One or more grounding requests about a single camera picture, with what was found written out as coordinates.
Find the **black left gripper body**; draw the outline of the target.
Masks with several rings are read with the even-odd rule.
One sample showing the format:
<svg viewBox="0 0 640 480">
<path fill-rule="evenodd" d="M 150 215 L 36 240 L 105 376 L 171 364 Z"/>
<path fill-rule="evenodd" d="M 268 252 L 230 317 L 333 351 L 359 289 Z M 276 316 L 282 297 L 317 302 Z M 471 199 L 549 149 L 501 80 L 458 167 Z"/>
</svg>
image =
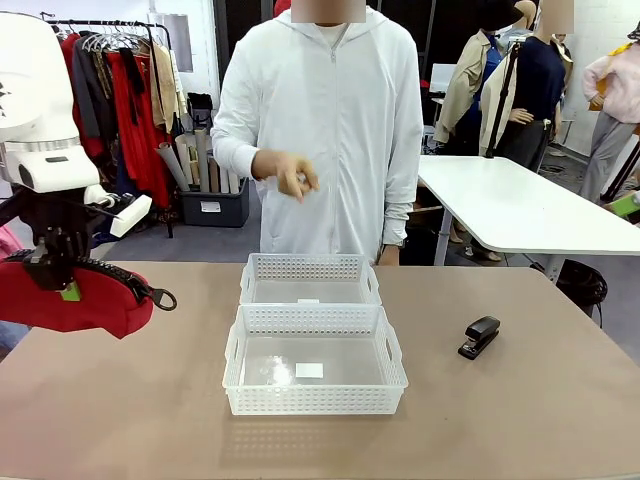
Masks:
<svg viewBox="0 0 640 480">
<path fill-rule="evenodd" d="M 73 268 L 89 256 L 94 229 L 105 214 L 84 201 L 83 188 L 37 193 L 13 186 L 0 203 L 0 226 L 19 218 L 32 231 L 34 248 L 18 256 L 24 270 L 44 291 L 63 291 L 73 283 Z"/>
</svg>

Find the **red pouch black zipper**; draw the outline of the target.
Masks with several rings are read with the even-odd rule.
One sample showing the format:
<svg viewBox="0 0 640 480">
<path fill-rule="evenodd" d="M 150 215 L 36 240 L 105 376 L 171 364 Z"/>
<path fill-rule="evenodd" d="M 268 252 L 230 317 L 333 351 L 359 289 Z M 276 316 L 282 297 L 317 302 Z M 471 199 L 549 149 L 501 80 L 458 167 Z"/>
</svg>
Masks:
<svg viewBox="0 0 640 480">
<path fill-rule="evenodd" d="M 80 259 L 73 268 L 80 302 L 64 301 L 59 291 L 44 291 L 29 277 L 18 256 L 0 261 L 0 320 L 69 333 L 102 329 L 122 339 L 143 328 L 158 308 L 171 312 L 173 293 L 152 287 L 146 279 L 121 267 Z"/>
</svg>

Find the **black stapler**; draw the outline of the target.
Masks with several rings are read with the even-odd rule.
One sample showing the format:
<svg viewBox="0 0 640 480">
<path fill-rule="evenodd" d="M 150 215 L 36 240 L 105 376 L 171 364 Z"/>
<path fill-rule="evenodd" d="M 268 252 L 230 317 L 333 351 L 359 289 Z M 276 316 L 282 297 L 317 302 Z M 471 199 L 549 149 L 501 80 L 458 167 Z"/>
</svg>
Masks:
<svg viewBox="0 0 640 480">
<path fill-rule="evenodd" d="M 482 317 L 470 324 L 465 335 L 467 340 L 459 347 L 458 354 L 475 360 L 499 334 L 501 322 L 492 316 Z"/>
</svg>

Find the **person's left forearm white sleeve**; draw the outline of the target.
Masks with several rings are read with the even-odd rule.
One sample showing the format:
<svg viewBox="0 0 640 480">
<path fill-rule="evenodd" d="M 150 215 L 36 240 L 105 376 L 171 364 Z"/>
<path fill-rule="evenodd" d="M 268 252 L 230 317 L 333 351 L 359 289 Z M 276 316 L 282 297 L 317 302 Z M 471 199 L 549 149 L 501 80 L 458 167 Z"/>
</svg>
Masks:
<svg viewBox="0 0 640 480">
<path fill-rule="evenodd" d="M 406 224 L 414 211 L 413 201 L 386 202 L 382 245 L 402 247 L 407 238 Z"/>
</svg>

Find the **person's right hand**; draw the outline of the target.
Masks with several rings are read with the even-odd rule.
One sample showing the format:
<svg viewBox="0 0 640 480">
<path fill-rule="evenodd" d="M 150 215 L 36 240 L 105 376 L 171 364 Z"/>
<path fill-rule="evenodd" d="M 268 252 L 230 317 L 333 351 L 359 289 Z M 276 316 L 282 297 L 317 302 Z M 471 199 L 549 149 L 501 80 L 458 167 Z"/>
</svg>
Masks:
<svg viewBox="0 0 640 480">
<path fill-rule="evenodd" d="M 311 162 L 298 154 L 260 149 L 252 161 L 251 174 L 256 180 L 275 178 L 278 191 L 300 203 L 307 194 L 319 190 L 319 180 Z"/>
</svg>

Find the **long red hanging dress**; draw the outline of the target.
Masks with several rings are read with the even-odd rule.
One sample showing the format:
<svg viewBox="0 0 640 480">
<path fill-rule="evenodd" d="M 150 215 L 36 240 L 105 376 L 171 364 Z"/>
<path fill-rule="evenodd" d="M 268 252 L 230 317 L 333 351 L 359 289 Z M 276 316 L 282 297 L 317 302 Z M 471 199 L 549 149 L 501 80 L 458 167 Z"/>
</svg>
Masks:
<svg viewBox="0 0 640 480">
<path fill-rule="evenodd" d="M 134 56 L 145 84 L 145 92 L 135 98 L 138 126 L 134 126 L 131 121 L 128 82 L 119 50 L 107 55 L 111 68 L 120 143 L 129 178 L 133 180 L 139 191 L 152 198 L 156 207 L 166 209 L 170 206 L 172 190 L 168 167 L 156 149 L 168 140 L 168 136 L 164 130 L 156 127 L 153 121 L 149 78 L 150 60 L 144 56 L 135 54 Z"/>
</svg>

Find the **slanted grey paper roll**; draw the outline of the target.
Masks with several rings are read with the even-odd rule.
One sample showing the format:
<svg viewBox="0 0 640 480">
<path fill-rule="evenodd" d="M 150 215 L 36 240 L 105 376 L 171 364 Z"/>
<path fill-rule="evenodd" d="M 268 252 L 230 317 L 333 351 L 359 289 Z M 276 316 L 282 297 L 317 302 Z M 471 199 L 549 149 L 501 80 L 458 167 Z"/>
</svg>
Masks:
<svg viewBox="0 0 640 480">
<path fill-rule="evenodd" d="M 156 149 L 156 152 L 164 160 L 179 189 L 182 192 L 189 192 L 190 185 L 187 181 L 178 157 L 176 156 L 173 146 L 167 142 L 163 142 Z"/>
</svg>

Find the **grey hanging jacket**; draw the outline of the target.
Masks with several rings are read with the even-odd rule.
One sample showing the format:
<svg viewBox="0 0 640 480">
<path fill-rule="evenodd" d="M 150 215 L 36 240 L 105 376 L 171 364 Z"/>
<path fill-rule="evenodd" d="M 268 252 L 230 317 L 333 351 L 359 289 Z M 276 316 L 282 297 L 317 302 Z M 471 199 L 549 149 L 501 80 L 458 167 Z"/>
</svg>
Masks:
<svg viewBox="0 0 640 480">
<path fill-rule="evenodd" d="M 72 85 L 84 133 L 105 142 L 117 136 L 117 120 L 112 104 L 104 94 L 91 52 L 84 49 L 90 35 L 75 41 L 72 50 Z"/>
</svg>

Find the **dark grey storage bin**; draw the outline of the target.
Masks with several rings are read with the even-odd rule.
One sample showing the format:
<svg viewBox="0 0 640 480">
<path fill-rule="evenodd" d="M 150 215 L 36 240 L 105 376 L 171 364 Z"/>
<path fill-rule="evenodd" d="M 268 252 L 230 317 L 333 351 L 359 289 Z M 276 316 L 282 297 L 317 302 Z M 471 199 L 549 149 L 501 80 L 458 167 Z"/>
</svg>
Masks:
<svg viewBox="0 0 640 480">
<path fill-rule="evenodd" d="M 238 193 L 180 192 L 184 223 L 189 226 L 241 228 L 249 217 L 249 181 Z"/>
</svg>

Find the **black metal clothes rack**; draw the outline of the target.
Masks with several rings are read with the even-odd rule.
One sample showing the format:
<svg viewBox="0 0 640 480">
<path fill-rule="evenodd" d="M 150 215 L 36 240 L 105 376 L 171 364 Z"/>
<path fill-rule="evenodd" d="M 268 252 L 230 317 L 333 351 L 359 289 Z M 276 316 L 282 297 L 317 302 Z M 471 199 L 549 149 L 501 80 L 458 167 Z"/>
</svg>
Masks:
<svg viewBox="0 0 640 480">
<path fill-rule="evenodd" d="M 161 31 L 164 32 L 164 36 L 166 39 L 165 44 L 168 47 L 168 49 L 171 49 L 172 47 L 169 30 L 164 25 L 158 24 L 158 23 L 145 23 L 138 20 L 98 20 L 98 19 L 92 19 L 92 20 L 53 19 L 53 20 L 46 20 L 46 23 L 50 25 L 68 25 L 69 27 L 98 26 L 98 27 L 114 27 L 114 28 L 116 27 L 143 28 L 147 31 L 147 36 L 149 38 L 153 37 L 152 29 L 155 28 L 155 29 L 160 29 Z"/>
</svg>

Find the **white perforated plastic basket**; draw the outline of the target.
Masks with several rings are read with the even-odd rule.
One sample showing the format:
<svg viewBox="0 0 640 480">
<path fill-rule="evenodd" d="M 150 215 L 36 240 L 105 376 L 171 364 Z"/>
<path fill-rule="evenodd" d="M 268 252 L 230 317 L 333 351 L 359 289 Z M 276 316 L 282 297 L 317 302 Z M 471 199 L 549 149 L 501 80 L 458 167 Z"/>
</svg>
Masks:
<svg viewBox="0 0 640 480">
<path fill-rule="evenodd" d="M 240 286 L 242 304 L 382 303 L 373 267 L 355 254 L 252 253 Z"/>
</svg>

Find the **person in white hoodie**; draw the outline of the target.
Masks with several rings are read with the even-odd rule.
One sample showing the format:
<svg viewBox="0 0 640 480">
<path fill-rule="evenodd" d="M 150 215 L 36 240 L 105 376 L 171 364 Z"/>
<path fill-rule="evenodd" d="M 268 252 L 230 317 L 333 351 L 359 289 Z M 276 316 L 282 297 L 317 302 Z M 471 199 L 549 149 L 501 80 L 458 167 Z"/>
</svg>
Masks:
<svg viewBox="0 0 640 480">
<path fill-rule="evenodd" d="M 302 203 L 273 177 L 252 179 L 262 252 L 360 254 L 377 264 L 385 203 L 416 196 L 416 44 L 366 0 L 291 0 L 236 44 L 214 126 L 259 150 L 304 156 L 318 177 Z"/>
</svg>

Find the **white monitor back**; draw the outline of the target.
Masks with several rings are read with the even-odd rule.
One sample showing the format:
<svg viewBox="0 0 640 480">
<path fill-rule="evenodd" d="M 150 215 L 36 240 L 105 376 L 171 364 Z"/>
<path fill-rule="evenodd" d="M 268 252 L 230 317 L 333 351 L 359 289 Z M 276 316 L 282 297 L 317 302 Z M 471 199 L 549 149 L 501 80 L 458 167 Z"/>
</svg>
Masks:
<svg viewBox="0 0 640 480">
<path fill-rule="evenodd" d="M 444 97 L 453 77 L 455 64 L 434 63 L 429 81 L 429 94 Z"/>
</svg>

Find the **mannequin in navy top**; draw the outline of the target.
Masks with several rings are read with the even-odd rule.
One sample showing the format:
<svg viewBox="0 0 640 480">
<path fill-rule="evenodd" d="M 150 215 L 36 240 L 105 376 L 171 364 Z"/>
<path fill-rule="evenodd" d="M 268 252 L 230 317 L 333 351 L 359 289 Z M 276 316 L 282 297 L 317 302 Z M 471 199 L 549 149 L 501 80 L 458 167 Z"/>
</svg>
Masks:
<svg viewBox="0 0 640 480">
<path fill-rule="evenodd" d="M 520 47 L 509 121 L 497 152 L 536 172 L 560 119 L 565 87 L 563 59 L 550 41 L 532 35 Z"/>
</svg>

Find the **grey sheet on wall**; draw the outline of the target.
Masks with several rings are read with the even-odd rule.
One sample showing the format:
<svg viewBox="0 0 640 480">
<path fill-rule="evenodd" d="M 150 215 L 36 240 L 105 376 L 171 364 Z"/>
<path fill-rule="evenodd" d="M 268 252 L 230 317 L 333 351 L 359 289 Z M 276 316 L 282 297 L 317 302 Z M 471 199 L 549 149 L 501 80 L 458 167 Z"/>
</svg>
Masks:
<svg viewBox="0 0 640 480">
<path fill-rule="evenodd" d="M 188 16 L 166 14 L 164 25 L 171 37 L 172 50 L 176 57 L 177 69 L 181 73 L 193 72 L 193 57 Z"/>
</svg>

